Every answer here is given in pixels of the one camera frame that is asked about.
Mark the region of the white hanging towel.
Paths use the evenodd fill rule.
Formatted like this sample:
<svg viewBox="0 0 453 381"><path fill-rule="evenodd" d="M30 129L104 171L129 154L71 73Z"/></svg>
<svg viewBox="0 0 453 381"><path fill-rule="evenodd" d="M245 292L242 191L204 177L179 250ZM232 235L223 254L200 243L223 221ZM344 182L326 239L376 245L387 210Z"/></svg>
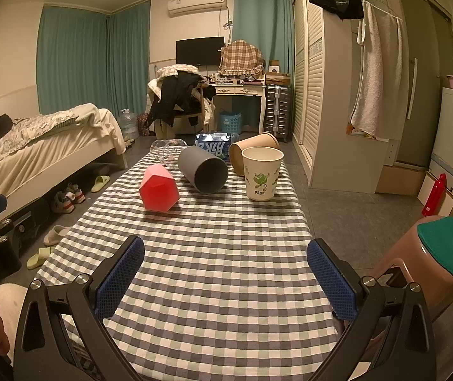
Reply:
<svg viewBox="0 0 453 381"><path fill-rule="evenodd" d="M357 33L361 70L351 126L373 138L400 140L409 92L404 22L367 1L363 12Z"/></svg>

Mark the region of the white desk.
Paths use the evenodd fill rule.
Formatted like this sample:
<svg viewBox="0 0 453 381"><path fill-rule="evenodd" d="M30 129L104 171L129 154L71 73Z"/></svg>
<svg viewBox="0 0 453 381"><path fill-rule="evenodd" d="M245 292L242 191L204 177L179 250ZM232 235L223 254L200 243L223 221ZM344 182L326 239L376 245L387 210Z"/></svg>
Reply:
<svg viewBox="0 0 453 381"><path fill-rule="evenodd" d="M258 132L264 131L264 118L267 108L266 86L263 84L214 84L216 95L226 97L258 97L260 113L258 117Z"/></svg>

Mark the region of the black television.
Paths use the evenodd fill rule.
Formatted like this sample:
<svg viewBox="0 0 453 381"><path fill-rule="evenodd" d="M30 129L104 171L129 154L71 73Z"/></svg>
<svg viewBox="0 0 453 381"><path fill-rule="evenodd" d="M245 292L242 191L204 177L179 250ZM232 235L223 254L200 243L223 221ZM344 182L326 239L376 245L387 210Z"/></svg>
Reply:
<svg viewBox="0 0 453 381"><path fill-rule="evenodd" d="M223 36L177 40L177 64L219 66L223 46L225 46L225 39Z"/></svg>

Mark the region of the checkered tablecloth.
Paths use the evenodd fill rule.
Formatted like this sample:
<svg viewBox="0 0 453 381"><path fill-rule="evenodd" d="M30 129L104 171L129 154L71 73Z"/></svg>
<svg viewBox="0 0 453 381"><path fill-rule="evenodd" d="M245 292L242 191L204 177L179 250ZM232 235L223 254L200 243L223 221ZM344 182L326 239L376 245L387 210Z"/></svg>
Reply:
<svg viewBox="0 0 453 381"><path fill-rule="evenodd" d="M144 155L100 194L36 273L91 273L130 235L146 254L105 323L144 380L307 380L335 346L332 308L306 261L311 233L288 170L266 202L230 174L203 195L171 166L180 199L145 209Z"/></svg>

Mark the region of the plaid cloth bundle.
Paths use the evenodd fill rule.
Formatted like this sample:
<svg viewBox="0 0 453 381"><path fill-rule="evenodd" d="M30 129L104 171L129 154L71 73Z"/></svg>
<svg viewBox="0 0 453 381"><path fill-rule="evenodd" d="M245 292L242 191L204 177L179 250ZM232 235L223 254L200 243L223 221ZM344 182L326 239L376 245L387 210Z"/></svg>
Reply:
<svg viewBox="0 0 453 381"><path fill-rule="evenodd" d="M219 73L222 76L260 78L264 67L262 52L244 40L235 40L221 49Z"/></svg>

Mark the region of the teal curtain right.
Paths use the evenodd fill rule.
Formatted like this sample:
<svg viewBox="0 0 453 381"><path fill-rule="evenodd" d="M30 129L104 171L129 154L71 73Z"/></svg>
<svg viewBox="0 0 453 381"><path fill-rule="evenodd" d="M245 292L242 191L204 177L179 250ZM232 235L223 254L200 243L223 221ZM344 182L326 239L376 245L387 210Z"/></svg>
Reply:
<svg viewBox="0 0 453 381"><path fill-rule="evenodd" d="M233 40L258 48L266 63L279 62L280 72L294 70L293 0L234 0Z"/></svg>

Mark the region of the red hexagonal cup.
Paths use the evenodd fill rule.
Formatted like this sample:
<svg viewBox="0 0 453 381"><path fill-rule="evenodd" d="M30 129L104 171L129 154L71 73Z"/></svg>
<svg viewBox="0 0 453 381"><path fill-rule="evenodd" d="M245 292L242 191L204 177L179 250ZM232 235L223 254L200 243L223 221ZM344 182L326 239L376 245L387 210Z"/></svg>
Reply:
<svg viewBox="0 0 453 381"><path fill-rule="evenodd" d="M177 183L163 164L147 167L139 194L148 211L167 212L179 201Z"/></svg>

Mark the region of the blue laundry basket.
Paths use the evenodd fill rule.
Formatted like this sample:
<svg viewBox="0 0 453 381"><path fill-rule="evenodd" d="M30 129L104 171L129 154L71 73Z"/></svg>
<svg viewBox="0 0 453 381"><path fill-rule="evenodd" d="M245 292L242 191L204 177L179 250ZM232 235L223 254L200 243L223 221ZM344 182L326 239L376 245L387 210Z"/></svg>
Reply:
<svg viewBox="0 0 453 381"><path fill-rule="evenodd" d="M220 112L220 130L228 134L242 132L242 114L240 112Z"/></svg>

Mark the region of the brown plastic stool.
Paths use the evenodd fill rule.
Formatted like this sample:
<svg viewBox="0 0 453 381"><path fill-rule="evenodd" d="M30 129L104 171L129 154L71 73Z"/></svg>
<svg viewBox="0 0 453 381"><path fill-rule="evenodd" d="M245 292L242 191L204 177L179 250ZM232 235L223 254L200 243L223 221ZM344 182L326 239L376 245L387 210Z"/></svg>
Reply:
<svg viewBox="0 0 453 381"><path fill-rule="evenodd" d="M376 279L389 274L391 277L386 281L389 286L418 283L433 320L453 303L453 276L421 244L417 226L438 218L440 216L428 216L417 221L392 245L371 272Z"/></svg>

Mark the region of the green stool cushion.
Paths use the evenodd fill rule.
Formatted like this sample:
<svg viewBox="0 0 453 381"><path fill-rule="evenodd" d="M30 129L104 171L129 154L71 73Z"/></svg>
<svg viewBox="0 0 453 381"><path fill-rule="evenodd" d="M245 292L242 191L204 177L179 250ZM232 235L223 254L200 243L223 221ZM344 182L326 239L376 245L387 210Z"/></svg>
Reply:
<svg viewBox="0 0 453 381"><path fill-rule="evenodd" d="M435 261L453 276L453 217L421 223L417 235Z"/></svg>

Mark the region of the white slipper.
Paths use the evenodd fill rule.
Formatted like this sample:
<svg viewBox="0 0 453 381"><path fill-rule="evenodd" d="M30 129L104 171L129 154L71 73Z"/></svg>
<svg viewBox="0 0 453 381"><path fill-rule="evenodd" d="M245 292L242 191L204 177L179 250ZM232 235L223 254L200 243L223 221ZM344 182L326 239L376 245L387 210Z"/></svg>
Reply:
<svg viewBox="0 0 453 381"><path fill-rule="evenodd" d="M55 225L43 238L43 243L45 246L55 246L57 245L70 231L70 227Z"/></svg>

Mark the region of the white paper cup green print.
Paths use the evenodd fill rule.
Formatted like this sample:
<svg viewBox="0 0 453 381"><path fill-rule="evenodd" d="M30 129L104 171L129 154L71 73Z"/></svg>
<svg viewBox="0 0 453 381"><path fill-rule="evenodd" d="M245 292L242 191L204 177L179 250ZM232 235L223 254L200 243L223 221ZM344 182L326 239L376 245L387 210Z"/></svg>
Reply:
<svg viewBox="0 0 453 381"><path fill-rule="evenodd" d="M267 146L252 146L242 151L246 194L251 200L274 197L284 153Z"/></svg>

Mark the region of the silver suitcase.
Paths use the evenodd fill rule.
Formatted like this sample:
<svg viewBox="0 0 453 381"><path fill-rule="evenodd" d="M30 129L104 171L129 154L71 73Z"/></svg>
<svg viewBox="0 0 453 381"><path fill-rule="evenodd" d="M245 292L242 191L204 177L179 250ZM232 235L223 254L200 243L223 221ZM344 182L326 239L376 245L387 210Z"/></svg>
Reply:
<svg viewBox="0 0 453 381"><path fill-rule="evenodd" d="M264 131L277 139L290 141L293 119L293 96L290 86L270 84L266 89Z"/></svg>

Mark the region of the teal window curtain left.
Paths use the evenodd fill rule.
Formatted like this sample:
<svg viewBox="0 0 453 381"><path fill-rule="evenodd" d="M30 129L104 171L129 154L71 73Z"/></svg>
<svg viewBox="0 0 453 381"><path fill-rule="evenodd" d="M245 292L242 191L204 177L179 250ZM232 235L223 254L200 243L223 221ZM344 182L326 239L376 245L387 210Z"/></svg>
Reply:
<svg viewBox="0 0 453 381"><path fill-rule="evenodd" d="M41 114L92 103L119 117L146 110L151 3L114 14L45 5L36 45Z"/></svg>

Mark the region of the white louvered wardrobe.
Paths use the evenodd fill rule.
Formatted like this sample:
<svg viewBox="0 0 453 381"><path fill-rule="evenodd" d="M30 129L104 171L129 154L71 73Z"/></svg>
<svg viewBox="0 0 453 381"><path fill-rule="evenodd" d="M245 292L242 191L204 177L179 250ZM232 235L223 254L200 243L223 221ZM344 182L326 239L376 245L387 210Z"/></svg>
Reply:
<svg viewBox="0 0 453 381"><path fill-rule="evenodd" d="M347 133L360 47L354 23L293 0L293 144L309 188L374 193L388 144Z"/></svg>

